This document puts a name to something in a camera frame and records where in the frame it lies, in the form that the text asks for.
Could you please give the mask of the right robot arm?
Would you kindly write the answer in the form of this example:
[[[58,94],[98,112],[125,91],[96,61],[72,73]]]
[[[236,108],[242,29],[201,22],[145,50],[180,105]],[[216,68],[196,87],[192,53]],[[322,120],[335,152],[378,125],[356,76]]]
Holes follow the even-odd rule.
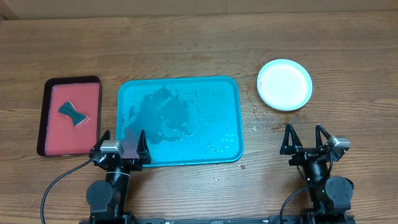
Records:
[[[277,223],[354,223],[346,212],[351,209],[354,183],[342,176],[332,176],[333,164],[350,148],[350,141],[332,136],[318,124],[315,126],[315,147],[305,148],[291,124],[285,127],[280,148],[281,155],[291,156],[290,166],[295,166],[306,186],[289,196],[282,204]],[[285,216],[286,205],[298,194],[308,191],[312,207],[300,215]]]

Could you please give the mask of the dark green sponge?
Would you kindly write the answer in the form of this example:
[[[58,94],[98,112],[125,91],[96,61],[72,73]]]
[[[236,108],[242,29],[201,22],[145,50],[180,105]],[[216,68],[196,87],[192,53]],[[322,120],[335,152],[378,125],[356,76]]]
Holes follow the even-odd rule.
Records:
[[[90,119],[88,115],[79,112],[71,101],[67,101],[61,105],[58,112],[62,115],[68,116],[75,128],[80,128]]]

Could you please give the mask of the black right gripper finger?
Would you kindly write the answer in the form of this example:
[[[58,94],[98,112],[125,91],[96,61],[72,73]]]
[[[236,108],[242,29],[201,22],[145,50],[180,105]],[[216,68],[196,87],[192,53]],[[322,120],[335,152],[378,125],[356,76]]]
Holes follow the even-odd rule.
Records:
[[[331,138],[331,135],[326,131],[326,129],[321,124],[318,124],[315,126],[315,140],[317,149],[321,149],[323,147],[321,135],[323,135],[326,140]]]
[[[302,143],[295,129],[289,123],[285,127],[285,134],[280,148],[280,155],[292,155],[302,151]]]

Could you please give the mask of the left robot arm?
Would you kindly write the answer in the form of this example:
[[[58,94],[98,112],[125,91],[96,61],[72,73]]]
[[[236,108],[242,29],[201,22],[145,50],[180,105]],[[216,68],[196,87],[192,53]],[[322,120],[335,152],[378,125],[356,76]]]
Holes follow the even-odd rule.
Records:
[[[104,180],[93,182],[86,191],[86,201],[90,206],[88,223],[137,223],[137,218],[131,212],[125,212],[124,208],[130,172],[141,171],[144,164],[152,162],[145,131],[140,133],[136,153],[137,158],[123,158],[123,146],[119,141],[110,139],[110,131],[105,131],[90,150],[88,161],[58,176],[47,187],[40,204],[41,222],[46,223],[44,206],[50,189],[62,178],[92,162],[96,167],[106,171],[106,177]]]

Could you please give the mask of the light blue plate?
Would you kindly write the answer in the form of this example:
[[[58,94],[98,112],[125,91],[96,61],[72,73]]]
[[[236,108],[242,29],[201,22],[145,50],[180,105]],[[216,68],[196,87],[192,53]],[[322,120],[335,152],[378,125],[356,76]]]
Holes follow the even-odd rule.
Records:
[[[309,72],[299,63],[276,59],[266,63],[257,76],[261,100],[279,111],[295,111],[305,106],[313,91]]]

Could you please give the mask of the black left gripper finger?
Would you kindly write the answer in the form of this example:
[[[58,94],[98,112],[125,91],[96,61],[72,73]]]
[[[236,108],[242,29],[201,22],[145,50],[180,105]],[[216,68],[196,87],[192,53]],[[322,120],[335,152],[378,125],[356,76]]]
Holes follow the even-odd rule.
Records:
[[[105,133],[101,136],[101,138],[98,140],[98,142],[91,148],[89,155],[94,156],[96,152],[100,151],[100,147],[102,143],[106,140],[110,140],[111,133],[110,130],[106,130]]]
[[[139,162],[141,164],[151,164],[152,158],[147,145],[146,133],[144,130],[141,131],[139,141],[137,144],[137,154],[139,156]]]

